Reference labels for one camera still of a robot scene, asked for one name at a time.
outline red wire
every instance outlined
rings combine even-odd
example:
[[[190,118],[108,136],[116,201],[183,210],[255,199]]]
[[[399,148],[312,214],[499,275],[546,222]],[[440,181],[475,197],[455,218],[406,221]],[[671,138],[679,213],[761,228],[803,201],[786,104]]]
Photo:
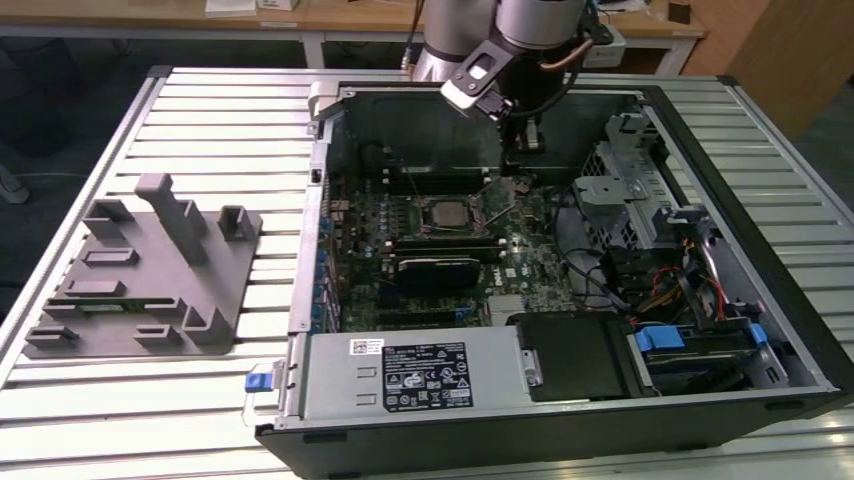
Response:
[[[658,281],[662,278],[662,274],[674,270],[682,270],[682,267],[665,267],[655,273],[655,276],[653,277],[653,296],[655,296],[655,293],[658,292]]]
[[[703,277],[703,280],[711,283],[711,285],[715,287],[715,290],[718,291],[718,321],[726,320],[726,314],[723,312],[723,288],[714,278]]]

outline metal extrusion table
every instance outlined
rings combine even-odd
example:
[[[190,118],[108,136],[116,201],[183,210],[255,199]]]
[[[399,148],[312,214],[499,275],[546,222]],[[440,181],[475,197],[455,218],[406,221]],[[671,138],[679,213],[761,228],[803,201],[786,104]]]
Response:
[[[312,139],[316,80],[404,80],[387,71],[175,69],[149,78],[0,329],[3,478],[295,478],[252,437],[275,393],[246,405],[243,379],[284,355]],[[658,84],[843,346],[854,353],[854,215],[738,87],[714,78],[587,76]],[[242,204],[264,217],[238,344],[219,357],[29,360],[40,305],[80,248],[93,198],[129,208],[136,177],[167,172],[203,211]],[[689,181],[677,171],[679,182]],[[854,414],[765,428],[721,448],[434,472],[406,478],[677,479],[850,477]]]

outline wooden table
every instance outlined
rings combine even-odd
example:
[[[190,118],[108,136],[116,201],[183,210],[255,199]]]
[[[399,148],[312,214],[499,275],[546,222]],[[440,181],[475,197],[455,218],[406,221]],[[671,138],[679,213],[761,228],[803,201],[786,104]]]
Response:
[[[259,9],[252,17],[206,18],[206,0],[0,0],[0,35],[171,40],[298,40],[310,68],[324,68],[323,42],[403,42],[414,0],[302,0],[292,12]],[[669,22],[666,0],[651,12],[603,16],[629,48],[666,50],[661,74],[678,74],[697,40],[694,22]]]

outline blue latch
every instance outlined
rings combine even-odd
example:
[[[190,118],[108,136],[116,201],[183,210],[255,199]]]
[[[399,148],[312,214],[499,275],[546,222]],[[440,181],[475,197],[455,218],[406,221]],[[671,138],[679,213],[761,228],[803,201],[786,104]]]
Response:
[[[646,327],[635,333],[635,341],[642,352],[667,348],[685,348],[679,329],[673,325]]]
[[[765,328],[758,323],[750,324],[750,335],[753,336],[753,341],[757,342],[757,345],[762,346],[769,343],[769,334],[765,333]]]
[[[246,393],[272,392],[272,373],[247,373]]]

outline warning label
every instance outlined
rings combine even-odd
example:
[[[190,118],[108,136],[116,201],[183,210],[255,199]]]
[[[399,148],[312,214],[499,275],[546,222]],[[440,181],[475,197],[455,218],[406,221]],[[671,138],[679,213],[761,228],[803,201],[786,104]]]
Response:
[[[383,347],[383,406],[390,412],[472,407],[466,344]]]

